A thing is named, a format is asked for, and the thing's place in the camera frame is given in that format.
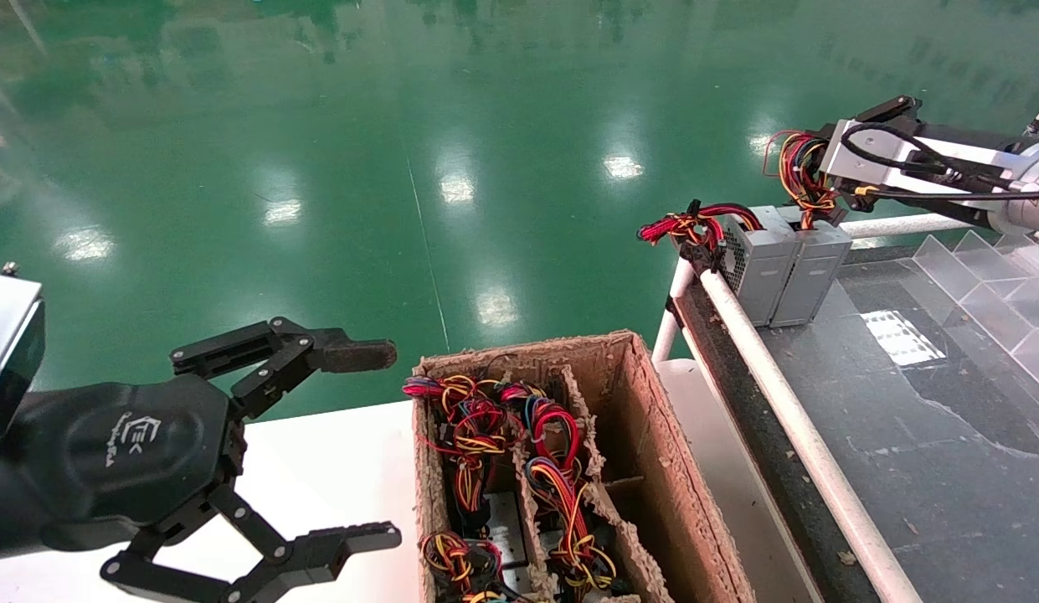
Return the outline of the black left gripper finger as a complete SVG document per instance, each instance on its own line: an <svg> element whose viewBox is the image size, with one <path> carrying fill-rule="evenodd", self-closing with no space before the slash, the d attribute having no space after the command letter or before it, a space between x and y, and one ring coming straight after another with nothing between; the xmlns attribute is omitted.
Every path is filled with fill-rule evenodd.
<svg viewBox="0 0 1039 603"><path fill-rule="evenodd" d="M156 563L156 554L178 529L193 531L193 518L219 515L261 554L239 579L225 581ZM127 549L101 566L100 577L117 589L156 602L278 602L290 591L338 579L355 554L396 549L401 531L390 522L354 524L283 539L231 486L205 490L164 519L137 532Z"/></svg>
<svg viewBox="0 0 1039 603"><path fill-rule="evenodd" d="M286 317L220 333L170 353L175 374L204 381L252 369L229 390L233 420L258 419L317 371L371 373L392 367L397 358L390 339L355 340L342 327L311 329Z"/></svg>

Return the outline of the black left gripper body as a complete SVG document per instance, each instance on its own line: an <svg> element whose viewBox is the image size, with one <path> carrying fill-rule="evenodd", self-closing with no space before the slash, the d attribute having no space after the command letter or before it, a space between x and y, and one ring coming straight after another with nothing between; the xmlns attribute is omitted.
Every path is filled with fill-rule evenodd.
<svg viewBox="0 0 1039 603"><path fill-rule="evenodd" d="M29 394L8 430L8 543L186 538L193 508L239 476L244 451L227 393L197 375Z"/></svg>

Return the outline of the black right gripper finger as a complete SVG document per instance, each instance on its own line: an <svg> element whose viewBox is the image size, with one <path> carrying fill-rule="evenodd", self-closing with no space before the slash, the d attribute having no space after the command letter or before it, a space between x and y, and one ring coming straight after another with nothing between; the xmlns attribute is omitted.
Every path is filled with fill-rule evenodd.
<svg viewBox="0 0 1039 603"><path fill-rule="evenodd" d="M899 95L879 106L873 106L865 111L846 117L847 121L859 123L883 123L890 125L895 129L909 135L920 135L923 130L923 121L918 117L918 110L923 102L918 98L910 95Z"/></svg>
<svg viewBox="0 0 1039 603"><path fill-rule="evenodd" d="M835 198L821 196L810 207L810 229L818 230L822 225L844 230L905 230L907 217L853 219L851 211L840 207Z"/></svg>

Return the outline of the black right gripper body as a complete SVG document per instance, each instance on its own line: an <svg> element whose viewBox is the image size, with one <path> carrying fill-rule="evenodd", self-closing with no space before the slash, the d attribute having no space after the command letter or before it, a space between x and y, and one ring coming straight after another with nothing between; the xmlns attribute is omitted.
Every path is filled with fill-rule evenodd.
<svg viewBox="0 0 1039 603"><path fill-rule="evenodd" d="M981 149L1010 154L1021 154L1024 149L1024 137L1021 135L938 125L925 120L920 120L917 124L916 138L922 140L924 147L939 154L952 154L966 147L977 149L977 152Z"/></svg>

